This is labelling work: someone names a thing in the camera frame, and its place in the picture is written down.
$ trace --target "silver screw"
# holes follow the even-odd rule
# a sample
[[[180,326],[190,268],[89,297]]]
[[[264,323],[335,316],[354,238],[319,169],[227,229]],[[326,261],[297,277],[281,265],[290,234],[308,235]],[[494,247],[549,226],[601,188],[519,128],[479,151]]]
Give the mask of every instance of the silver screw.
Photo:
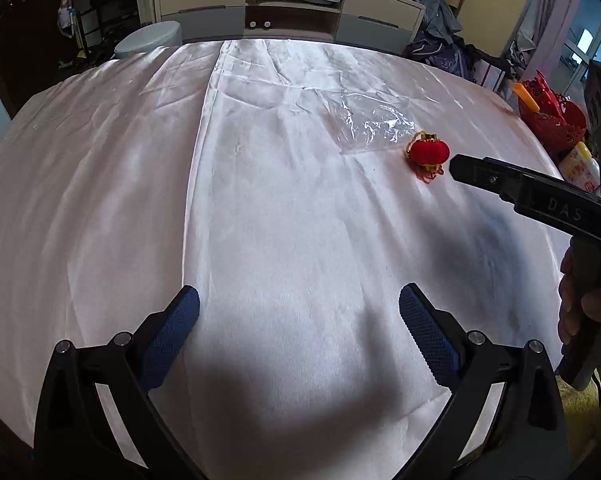
[[[132,340],[132,334],[129,332],[119,332],[114,336],[114,344],[116,346],[125,346]]]
[[[479,332],[478,330],[469,332],[467,337],[472,343],[474,343],[474,345],[482,345],[485,342],[485,334]]]
[[[70,343],[69,343],[69,341],[67,341],[66,339],[63,339],[62,341],[58,341],[58,342],[56,343],[56,348],[55,348],[55,350],[56,350],[56,352],[58,352],[59,354],[65,354],[65,352],[66,352],[67,350],[69,350],[69,346],[70,346]]]
[[[536,339],[530,341],[530,348],[532,349],[532,352],[536,352],[536,354],[541,354],[543,353],[543,350],[545,350],[543,343],[536,341]]]

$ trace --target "red lantern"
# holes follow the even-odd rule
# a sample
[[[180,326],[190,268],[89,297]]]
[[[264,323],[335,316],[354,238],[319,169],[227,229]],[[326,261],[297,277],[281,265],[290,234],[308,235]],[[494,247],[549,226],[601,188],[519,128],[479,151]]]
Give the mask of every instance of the red lantern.
[[[442,164],[450,158],[450,148],[435,135],[418,132],[405,148],[405,158],[417,177],[429,184],[437,174],[444,174]]]

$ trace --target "white round stool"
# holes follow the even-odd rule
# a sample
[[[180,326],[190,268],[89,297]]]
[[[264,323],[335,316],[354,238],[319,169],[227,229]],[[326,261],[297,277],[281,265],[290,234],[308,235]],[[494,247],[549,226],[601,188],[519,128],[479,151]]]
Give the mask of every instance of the white round stool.
[[[153,23],[132,32],[114,48],[114,57],[122,59],[130,54],[149,52],[159,46],[181,46],[183,33],[178,22]]]

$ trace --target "white bottle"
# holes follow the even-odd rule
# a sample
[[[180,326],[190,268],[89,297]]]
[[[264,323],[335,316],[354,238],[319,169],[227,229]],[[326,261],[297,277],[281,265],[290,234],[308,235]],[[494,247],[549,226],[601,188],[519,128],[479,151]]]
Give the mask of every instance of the white bottle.
[[[574,146],[561,161],[559,171],[565,181],[586,192],[601,195],[601,170],[584,142]]]

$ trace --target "gray drawer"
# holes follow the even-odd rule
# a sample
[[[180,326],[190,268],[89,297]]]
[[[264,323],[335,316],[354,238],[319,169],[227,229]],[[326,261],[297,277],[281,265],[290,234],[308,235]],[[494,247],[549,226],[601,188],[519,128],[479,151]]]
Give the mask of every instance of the gray drawer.
[[[214,7],[213,9],[186,10],[163,16],[163,21],[181,24],[183,41],[202,38],[243,36],[245,7]]]
[[[411,37],[410,30],[403,30],[389,23],[342,14],[338,23],[336,42],[402,54]]]

